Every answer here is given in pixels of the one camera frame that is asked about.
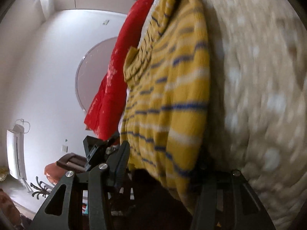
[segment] circular wall decoration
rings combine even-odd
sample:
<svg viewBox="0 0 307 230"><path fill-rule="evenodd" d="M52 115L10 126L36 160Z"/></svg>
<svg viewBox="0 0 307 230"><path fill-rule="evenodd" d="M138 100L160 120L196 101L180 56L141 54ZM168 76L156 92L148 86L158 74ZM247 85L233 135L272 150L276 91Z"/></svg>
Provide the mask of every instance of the circular wall decoration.
<svg viewBox="0 0 307 230"><path fill-rule="evenodd" d="M76 73L76 95L81 108L87 112L105 76L117 37L94 46L83 57Z"/></svg>

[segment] wall switch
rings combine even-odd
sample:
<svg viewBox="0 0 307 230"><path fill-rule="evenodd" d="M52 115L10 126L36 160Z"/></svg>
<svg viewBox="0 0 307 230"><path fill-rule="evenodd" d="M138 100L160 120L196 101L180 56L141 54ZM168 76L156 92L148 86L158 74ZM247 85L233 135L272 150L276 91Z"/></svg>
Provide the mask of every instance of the wall switch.
<svg viewBox="0 0 307 230"><path fill-rule="evenodd" d="M66 152L68 151L68 146L66 145L62 145L62 152Z"/></svg>

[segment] beige fluffy blanket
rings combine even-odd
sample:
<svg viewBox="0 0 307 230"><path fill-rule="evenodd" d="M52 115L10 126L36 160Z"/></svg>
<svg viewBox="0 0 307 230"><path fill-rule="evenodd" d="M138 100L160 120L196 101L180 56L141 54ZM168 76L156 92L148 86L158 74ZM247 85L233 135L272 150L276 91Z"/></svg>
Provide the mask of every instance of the beige fluffy blanket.
<svg viewBox="0 0 307 230"><path fill-rule="evenodd" d="M287 229L307 198L306 29L287 0L202 1L209 152L219 168L241 169L276 228Z"/></svg>

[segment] air conditioner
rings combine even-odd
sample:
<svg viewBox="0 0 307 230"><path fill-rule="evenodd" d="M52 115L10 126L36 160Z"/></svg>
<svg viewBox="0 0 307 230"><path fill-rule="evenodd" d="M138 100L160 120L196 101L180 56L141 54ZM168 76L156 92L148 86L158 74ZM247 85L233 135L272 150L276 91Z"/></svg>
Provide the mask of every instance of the air conditioner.
<svg viewBox="0 0 307 230"><path fill-rule="evenodd" d="M18 180L26 179L23 138L23 126L16 124L13 130L7 130L7 160L10 174Z"/></svg>

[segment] white air conditioner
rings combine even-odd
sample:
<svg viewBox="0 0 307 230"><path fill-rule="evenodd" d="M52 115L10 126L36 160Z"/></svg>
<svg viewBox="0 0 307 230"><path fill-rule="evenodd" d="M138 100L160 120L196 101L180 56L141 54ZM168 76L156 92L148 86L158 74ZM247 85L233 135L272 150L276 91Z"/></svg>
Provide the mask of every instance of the white air conditioner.
<svg viewBox="0 0 307 230"><path fill-rule="evenodd" d="M13 130L7 130L7 160L10 174L14 178L26 179L24 152L24 128L16 124Z"/></svg>

